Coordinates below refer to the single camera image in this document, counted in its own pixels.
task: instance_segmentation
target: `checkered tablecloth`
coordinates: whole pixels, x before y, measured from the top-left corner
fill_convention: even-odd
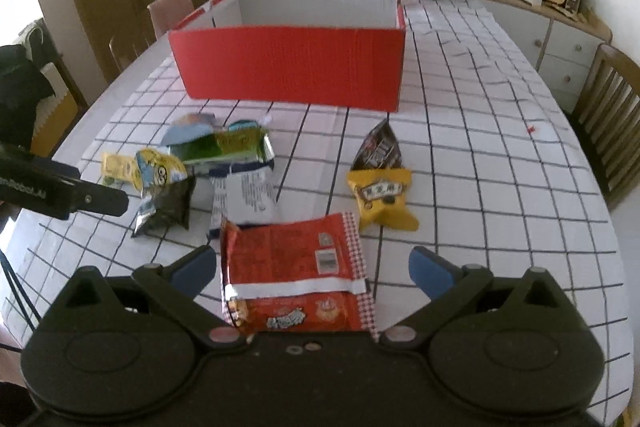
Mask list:
[[[132,155],[159,144],[168,123],[190,112],[220,121],[271,113],[275,179],[284,219],[357,212],[346,174],[365,135],[388,118],[414,173],[408,207],[417,232],[370,227],[362,234],[380,330],[428,303],[408,275],[413,245],[449,261],[478,263],[519,277],[546,267],[576,304],[607,360],[591,413],[610,423],[628,401],[632,334],[622,261],[609,214],[577,139],[522,52],[477,0],[426,0],[406,8],[408,33],[397,113],[292,103],[192,100],[172,57],[112,115],[78,164],[100,180],[103,152]],[[45,312],[82,265],[126,275],[144,263],[169,264],[206,241],[212,189],[199,179],[190,229],[130,237],[140,203],[131,187],[122,217],[78,212],[40,218],[19,273]],[[196,301],[220,315],[220,283]],[[19,339],[30,334],[12,301],[2,315]]]

